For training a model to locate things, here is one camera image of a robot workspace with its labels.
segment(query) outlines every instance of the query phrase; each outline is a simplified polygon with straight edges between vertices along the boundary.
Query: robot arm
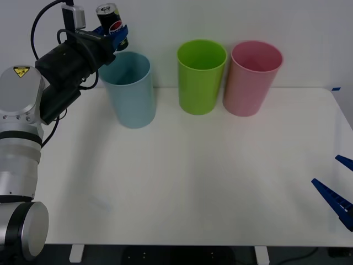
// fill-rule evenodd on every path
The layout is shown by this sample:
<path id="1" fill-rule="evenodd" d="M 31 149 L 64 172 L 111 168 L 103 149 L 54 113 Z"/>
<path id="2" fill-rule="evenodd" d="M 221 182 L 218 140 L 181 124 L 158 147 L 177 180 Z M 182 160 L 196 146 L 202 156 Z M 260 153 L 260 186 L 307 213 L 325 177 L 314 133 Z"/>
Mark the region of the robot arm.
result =
<path id="1" fill-rule="evenodd" d="M 72 30 L 67 40 L 38 59 L 35 67 L 14 66 L 0 77 L 0 264 L 30 261 L 45 244 L 48 211 L 43 203 L 32 202 L 41 124 L 54 121 L 81 95 L 80 84 L 114 60 L 116 44 L 127 35 L 127 28 L 113 38 L 82 31 L 82 9 L 62 9 L 65 26 Z"/>

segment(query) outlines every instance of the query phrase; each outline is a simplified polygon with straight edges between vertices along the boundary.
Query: soda can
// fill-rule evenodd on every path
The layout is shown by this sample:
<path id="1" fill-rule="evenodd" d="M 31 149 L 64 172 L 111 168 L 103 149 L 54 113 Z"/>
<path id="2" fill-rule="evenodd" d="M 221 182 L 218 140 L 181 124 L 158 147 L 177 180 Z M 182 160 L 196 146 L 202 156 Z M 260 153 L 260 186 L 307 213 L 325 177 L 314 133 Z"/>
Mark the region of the soda can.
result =
<path id="1" fill-rule="evenodd" d="M 97 13 L 100 24 L 103 27 L 105 35 L 115 33 L 124 26 L 121 21 L 119 11 L 115 4 L 102 4 L 97 7 L 95 11 Z M 116 50 L 122 51 L 126 49 L 128 45 L 129 42 L 127 41 L 127 38 L 125 38 L 121 43 L 119 43 L 119 46 Z"/>

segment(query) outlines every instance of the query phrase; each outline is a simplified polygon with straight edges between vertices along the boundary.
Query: blue object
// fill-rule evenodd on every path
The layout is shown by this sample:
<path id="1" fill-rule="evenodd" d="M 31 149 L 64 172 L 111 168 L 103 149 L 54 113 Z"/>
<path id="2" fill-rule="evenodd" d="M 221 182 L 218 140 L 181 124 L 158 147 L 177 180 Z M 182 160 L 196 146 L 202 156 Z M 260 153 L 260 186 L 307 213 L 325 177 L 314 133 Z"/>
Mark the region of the blue object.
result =
<path id="1" fill-rule="evenodd" d="M 340 155 L 337 155 L 335 159 L 353 171 L 353 160 L 350 160 L 349 158 Z"/>
<path id="2" fill-rule="evenodd" d="M 353 171 L 353 160 L 340 155 L 337 155 L 335 159 Z M 312 183 L 314 184 L 318 192 L 322 195 L 322 197 L 324 197 L 326 202 L 337 213 L 341 222 L 351 232 L 353 232 L 353 204 L 351 204 L 345 198 L 335 193 L 333 190 L 326 187 L 316 178 L 312 180 Z"/>
<path id="3" fill-rule="evenodd" d="M 141 54 L 118 52 L 115 60 L 99 69 L 115 113 L 128 128 L 148 125 L 156 114 L 151 64 Z"/>
<path id="4" fill-rule="evenodd" d="M 97 33 L 98 35 L 104 36 L 103 28 L 99 26 L 95 30 L 92 30 L 92 32 Z M 117 32 L 114 32 L 111 35 L 106 36 L 109 39 L 112 39 L 113 41 L 113 48 L 116 50 L 118 47 L 119 43 L 121 43 L 123 40 L 126 39 L 126 36 L 128 35 L 129 30 L 127 28 L 127 25 L 123 26 L 121 29 L 119 29 Z"/>

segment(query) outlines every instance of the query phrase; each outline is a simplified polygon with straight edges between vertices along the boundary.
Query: green cup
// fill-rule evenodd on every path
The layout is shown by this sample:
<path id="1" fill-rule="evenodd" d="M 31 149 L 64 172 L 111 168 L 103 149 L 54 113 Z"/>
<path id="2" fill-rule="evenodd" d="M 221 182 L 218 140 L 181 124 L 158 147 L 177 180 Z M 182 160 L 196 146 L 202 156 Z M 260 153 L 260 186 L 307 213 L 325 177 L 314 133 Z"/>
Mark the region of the green cup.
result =
<path id="1" fill-rule="evenodd" d="M 179 104 L 184 111 L 200 115 L 213 110 L 226 61 L 226 49 L 212 40 L 192 40 L 179 48 Z"/>

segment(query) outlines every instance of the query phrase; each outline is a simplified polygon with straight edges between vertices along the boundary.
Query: light blue cup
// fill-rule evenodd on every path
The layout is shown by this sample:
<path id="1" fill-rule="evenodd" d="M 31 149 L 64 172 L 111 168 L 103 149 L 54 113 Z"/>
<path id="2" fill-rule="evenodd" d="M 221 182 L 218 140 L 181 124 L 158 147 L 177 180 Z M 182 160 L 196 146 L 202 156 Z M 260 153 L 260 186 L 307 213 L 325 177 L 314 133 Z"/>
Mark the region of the light blue cup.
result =
<path id="1" fill-rule="evenodd" d="M 120 123 L 128 128 L 148 125 L 156 114 L 151 64 L 136 52 L 119 52 L 99 69 Z"/>

